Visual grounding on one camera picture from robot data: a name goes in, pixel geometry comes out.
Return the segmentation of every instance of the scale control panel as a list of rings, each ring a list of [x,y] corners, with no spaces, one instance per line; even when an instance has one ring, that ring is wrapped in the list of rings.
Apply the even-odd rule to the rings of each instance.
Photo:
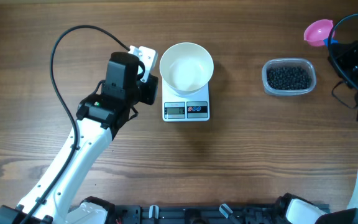
[[[166,102],[164,103],[164,120],[169,121],[206,121],[209,119],[208,102]]]

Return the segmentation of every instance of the pink scoop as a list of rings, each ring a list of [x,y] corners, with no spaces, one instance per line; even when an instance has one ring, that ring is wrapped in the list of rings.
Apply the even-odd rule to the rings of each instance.
[[[328,35],[333,27],[333,21],[329,19],[321,19],[312,23],[305,30],[303,38],[313,47],[324,46],[324,39],[328,38]]]

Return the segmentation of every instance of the wood grain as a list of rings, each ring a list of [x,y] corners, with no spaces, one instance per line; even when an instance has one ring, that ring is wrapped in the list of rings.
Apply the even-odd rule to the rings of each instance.
[[[126,205],[272,203],[291,192],[344,209],[357,173],[356,110],[331,97],[339,78],[326,49],[307,45],[303,31],[315,20],[338,21],[353,12],[358,1],[0,5],[0,206],[14,207],[63,145],[71,127],[50,84],[50,51],[64,30],[92,24],[160,55],[178,42],[205,47],[215,64],[211,119],[164,123],[160,83],[156,103],[136,106],[139,117],[96,161],[75,203],[90,195]],[[358,39],[358,21],[337,37]],[[93,30],[62,40],[55,75],[72,112],[119,50]],[[262,67],[282,57],[310,60],[316,89],[293,98],[266,95]],[[158,64],[153,73],[159,76]],[[352,90],[338,91],[353,102]]]

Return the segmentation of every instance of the transparent container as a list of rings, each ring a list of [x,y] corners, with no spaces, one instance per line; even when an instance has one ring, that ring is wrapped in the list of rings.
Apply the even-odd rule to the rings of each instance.
[[[280,67],[301,67],[306,70],[311,78],[311,84],[309,88],[303,90],[277,90],[272,88],[267,83],[267,70],[270,68]],[[295,96],[309,93],[316,86],[316,73],[314,72],[313,65],[306,59],[303,58],[280,58],[268,61],[262,69],[262,81],[265,87],[265,93],[273,96]]]

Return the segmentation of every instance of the digital scale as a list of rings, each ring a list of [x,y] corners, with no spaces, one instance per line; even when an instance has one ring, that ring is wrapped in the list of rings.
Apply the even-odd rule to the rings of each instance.
[[[162,119],[167,122],[209,120],[208,84],[197,92],[180,95],[162,80]]]

